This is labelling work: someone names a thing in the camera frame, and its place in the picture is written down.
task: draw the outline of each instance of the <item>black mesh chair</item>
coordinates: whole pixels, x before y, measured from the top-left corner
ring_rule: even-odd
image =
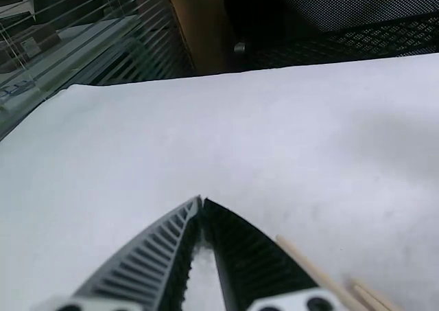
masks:
[[[438,51],[439,0],[224,0],[242,69]]]

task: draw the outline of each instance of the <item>chopstick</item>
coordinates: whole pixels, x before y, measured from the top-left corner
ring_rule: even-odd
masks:
[[[319,286],[330,290],[350,311],[368,311],[368,309],[356,300],[345,288],[334,282],[326,273],[316,268],[290,241],[281,235],[277,235],[276,242],[284,252],[308,273],[312,280]]]
[[[330,290],[350,311],[368,311],[350,292],[334,282],[326,273],[312,264],[290,241],[281,235],[276,236],[277,244],[286,252],[319,286]],[[401,311],[380,294],[367,288],[358,279],[352,279],[353,290],[368,304],[373,311]]]
[[[375,311],[402,311],[398,306],[386,299],[377,291],[367,287],[358,279],[351,279],[353,290],[366,301]]]

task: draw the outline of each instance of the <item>white fabric surface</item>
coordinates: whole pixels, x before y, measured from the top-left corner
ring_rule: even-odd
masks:
[[[436,310],[438,71],[428,55],[70,87],[0,143],[2,308],[70,295],[201,194],[340,282]],[[221,310],[202,285],[191,307]]]

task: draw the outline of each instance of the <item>screw hole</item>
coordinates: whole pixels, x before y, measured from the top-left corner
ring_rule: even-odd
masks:
[[[63,306],[62,308],[57,309],[57,311],[81,311],[81,307],[76,304],[69,304],[67,306]]]
[[[281,310],[273,306],[266,306],[264,308],[259,309],[259,311],[281,311]]]
[[[333,311],[334,308],[332,305],[326,300],[320,297],[313,297],[308,300],[307,303],[309,311]]]

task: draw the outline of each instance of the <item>white cloth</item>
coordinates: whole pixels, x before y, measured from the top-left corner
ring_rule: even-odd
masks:
[[[434,54],[68,88],[0,143],[3,309],[70,295],[201,194],[337,281],[436,310],[438,71]]]

